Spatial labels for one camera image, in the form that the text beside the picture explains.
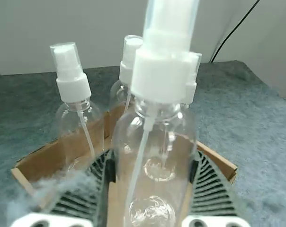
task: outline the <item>cardboard tray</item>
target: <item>cardboard tray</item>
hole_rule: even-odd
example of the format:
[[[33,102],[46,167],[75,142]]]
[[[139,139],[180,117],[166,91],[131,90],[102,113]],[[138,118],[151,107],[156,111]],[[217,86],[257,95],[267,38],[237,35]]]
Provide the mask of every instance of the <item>cardboard tray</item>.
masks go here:
[[[111,113],[104,113],[104,136],[105,136],[105,149],[110,147],[111,132],[114,128],[117,119],[122,115],[123,108],[116,108]],[[93,123],[91,126],[88,126],[89,130],[97,130],[95,127],[98,124]],[[81,140],[75,141],[76,143],[82,144]],[[210,157],[212,161],[219,167],[223,175],[227,180],[233,184],[237,175],[237,166],[220,156],[215,151],[211,150],[206,145],[197,142],[197,149],[203,152],[205,155]],[[29,155],[20,159],[14,168],[11,169],[13,176],[16,180],[23,186],[23,188],[30,194],[34,195],[35,188],[32,183],[38,181],[42,178],[52,177],[55,173],[60,171],[65,164],[65,159],[63,158],[63,148],[59,140],[55,140],[40,149],[33,151]],[[109,194],[108,194],[108,223],[107,226],[115,226],[115,216],[117,216],[116,209],[116,186],[114,183],[110,184]],[[186,209],[191,196],[191,187],[188,186],[188,191],[185,196],[184,202],[184,211],[182,212],[181,217],[184,218]],[[40,201],[40,207],[44,208],[51,198],[46,198],[43,201]]]

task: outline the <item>white spray nozzle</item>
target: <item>white spray nozzle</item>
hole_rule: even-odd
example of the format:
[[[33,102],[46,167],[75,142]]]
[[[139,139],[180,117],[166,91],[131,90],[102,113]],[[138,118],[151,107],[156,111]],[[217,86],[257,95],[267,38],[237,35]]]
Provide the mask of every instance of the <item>white spray nozzle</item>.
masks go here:
[[[186,96],[181,101],[184,104],[189,105],[194,100],[194,96],[195,96],[195,92],[197,88],[196,78],[197,78],[197,73],[200,67],[201,58],[202,58],[202,54],[200,53],[190,52],[188,54],[189,75],[188,75],[188,79],[186,82]]]
[[[149,0],[143,45],[136,51],[132,94],[162,104],[185,98],[198,4],[199,0]]]
[[[75,103],[91,96],[86,74],[83,72],[75,43],[50,46],[57,71],[57,85],[61,100]]]
[[[56,44],[50,46],[50,49],[59,79],[68,81],[83,73],[75,43]]]
[[[134,68],[135,52],[143,44],[143,39],[137,35],[127,35],[124,38],[123,58],[120,64],[119,80],[130,86]]]

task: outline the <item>clear plastic bottle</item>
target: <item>clear plastic bottle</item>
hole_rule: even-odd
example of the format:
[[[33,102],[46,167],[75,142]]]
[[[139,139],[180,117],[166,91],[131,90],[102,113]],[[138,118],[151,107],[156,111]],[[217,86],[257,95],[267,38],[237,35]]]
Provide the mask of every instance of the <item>clear plastic bottle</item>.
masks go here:
[[[124,227],[174,227],[196,147],[194,119],[182,111],[199,0],[149,0],[135,52],[135,111],[112,138]]]
[[[125,226],[173,227],[179,218],[196,147],[194,119],[182,111],[179,104],[157,105],[140,173],[131,202],[127,204],[144,124],[151,117],[148,113],[151,105],[156,104],[137,98],[135,111],[128,111],[116,124],[112,144],[117,157],[120,207],[125,207]]]
[[[134,96],[130,92],[132,81],[134,56],[137,49],[142,46],[143,39],[137,35],[127,35],[124,38],[123,58],[120,64],[119,80],[116,81],[110,90],[109,109],[111,110],[111,132],[115,122],[128,107],[133,106]]]
[[[75,43],[50,46],[57,69],[57,85],[64,102],[56,113],[59,144],[66,169],[89,164],[104,150],[104,122],[90,101],[91,90],[80,64]]]

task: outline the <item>gray carpet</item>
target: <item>gray carpet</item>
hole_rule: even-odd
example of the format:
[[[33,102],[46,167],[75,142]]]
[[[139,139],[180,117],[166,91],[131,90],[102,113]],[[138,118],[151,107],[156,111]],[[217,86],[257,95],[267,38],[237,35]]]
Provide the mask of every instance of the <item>gray carpet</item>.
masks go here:
[[[118,67],[86,70],[92,100],[107,109]],[[190,109],[199,140],[235,163],[234,185],[252,226],[286,227],[286,100],[238,61],[202,64]],[[10,169],[56,138],[54,73],[0,76],[0,226],[19,192]]]

